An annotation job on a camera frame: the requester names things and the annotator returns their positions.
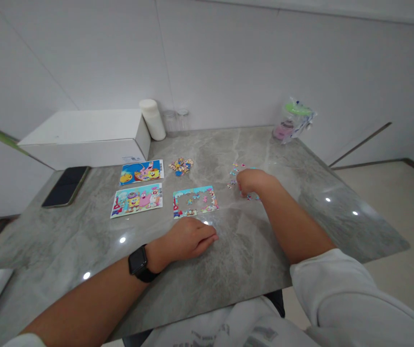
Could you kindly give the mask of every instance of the marble table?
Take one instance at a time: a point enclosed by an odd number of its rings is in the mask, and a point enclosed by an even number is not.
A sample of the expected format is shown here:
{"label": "marble table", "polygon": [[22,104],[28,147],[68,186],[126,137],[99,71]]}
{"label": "marble table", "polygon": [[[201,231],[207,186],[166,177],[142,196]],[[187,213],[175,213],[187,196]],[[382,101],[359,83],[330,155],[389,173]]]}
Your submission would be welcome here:
{"label": "marble table", "polygon": [[[194,160],[191,172],[182,177],[168,168],[179,156]],[[40,204],[61,175],[56,172],[20,218],[6,227],[0,235],[0,268],[13,268],[14,274],[0,297],[0,345],[81,283],[86,272],[94,275],[167,232],[174,223],[176,190],[214,187],[220,209],[198,218],[211,223],[220,239],[201,257],[169,266],[111,339],[291,286],[289,263],[263,206],[226,187],[233,162],[277,176],[334,243],[362,263],[409,248],[300,141],[282,146],[271,138],[270,127],[167,138],[151,144],[150,158],[164,160],[166,177],[157,181],[163,185],[163,208],[110,219],[121,168],[113,166],[92,169],[71,206],[42,209]]]}

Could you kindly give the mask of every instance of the wrist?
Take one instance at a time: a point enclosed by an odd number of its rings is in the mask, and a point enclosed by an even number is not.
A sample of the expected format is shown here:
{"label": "wrist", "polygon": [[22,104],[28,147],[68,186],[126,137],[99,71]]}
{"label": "wrist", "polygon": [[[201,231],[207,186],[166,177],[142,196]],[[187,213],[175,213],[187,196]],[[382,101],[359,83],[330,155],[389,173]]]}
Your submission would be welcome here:
{"label": "wrist", "polygon": [[280,187],[280,186],[281,186],[281,183],[276,177],[274,177],[273,175],[267,174],[267,176],[264,177],[263,180],[259,184],[257,184],[255,192],[261,198],[262,194],[266,195],[269,191],[273,191],[277,187]]}
{"label": "wrist", "polygon": [[148,243],[144,250],[148,259],[146,267],[152,273],[162,272],[171,263],[164,254],[164,247],[160,238]]}

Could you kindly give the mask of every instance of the white cylinder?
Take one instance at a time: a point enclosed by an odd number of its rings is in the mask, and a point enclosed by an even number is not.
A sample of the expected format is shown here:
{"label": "white cylinder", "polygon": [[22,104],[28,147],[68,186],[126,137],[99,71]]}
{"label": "white cylinder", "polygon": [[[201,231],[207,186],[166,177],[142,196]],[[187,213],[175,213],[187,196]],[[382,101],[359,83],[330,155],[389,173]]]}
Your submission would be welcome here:
{"label": "white cylinder", "polygon": [[144,99],[140,101],[140,109],[151,137],[156,141],[165,139],[166,133],[164,123],[160,117],[157,102],[153,99]]}

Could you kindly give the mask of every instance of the black phone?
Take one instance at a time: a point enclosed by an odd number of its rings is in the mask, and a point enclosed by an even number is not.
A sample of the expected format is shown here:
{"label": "black phone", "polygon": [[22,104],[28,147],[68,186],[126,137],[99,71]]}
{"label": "black phone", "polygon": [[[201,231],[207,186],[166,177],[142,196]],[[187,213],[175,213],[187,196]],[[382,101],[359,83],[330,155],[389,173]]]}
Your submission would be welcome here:
{"label": "black phone", "polygon": [[77,195],[89,171],[89,166],[67,168],[42,204],[44,208],[68,206]]}

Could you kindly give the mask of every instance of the hand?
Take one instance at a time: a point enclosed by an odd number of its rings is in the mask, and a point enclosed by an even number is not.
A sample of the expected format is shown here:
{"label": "hand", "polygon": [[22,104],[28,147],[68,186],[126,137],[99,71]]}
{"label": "hand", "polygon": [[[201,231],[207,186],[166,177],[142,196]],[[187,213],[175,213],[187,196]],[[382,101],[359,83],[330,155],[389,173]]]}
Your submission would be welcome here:
{"label": "hand", "polygon": [[260,195],[263,189],[276,184],[280,185],[276,177],[258,169],[245,169],[237,174],[236,180],[243,198],[252,192]]}
{"label": "hand", "polygon": [[167,234],[146,245],[148,268],[159,273],[173,261],[196,258],[216,240],[218,235],[214,227],[184,217]]}

